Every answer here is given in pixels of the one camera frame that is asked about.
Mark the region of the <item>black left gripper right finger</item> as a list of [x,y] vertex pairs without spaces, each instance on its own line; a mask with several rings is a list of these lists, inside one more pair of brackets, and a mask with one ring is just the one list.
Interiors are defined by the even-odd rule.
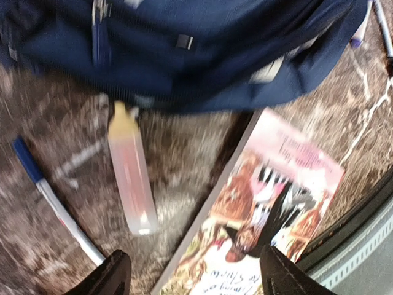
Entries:
[[265,245],[260,257],[264,295],[334,295],[302,272],[276,247]]

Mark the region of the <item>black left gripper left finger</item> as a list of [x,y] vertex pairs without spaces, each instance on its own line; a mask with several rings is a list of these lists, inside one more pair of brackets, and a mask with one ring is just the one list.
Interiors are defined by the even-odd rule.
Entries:
[[122,250],[115,250],[100,266],[64,295],[129,295],[130,284],[131,259]]

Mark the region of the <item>Taming of the Shrew book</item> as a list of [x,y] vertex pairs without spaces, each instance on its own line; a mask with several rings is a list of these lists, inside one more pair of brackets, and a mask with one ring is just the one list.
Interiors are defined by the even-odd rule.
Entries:
[[273,110],[256,112],[153,294],[261,294],[260,252],[297,261],[344,170]]

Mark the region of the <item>navy blue student backpack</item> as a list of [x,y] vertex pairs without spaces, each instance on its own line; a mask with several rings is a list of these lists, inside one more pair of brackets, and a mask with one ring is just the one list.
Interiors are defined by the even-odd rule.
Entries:
[[142,108],[250,110],[312,92],[366,1],[2,1],[1,63]]

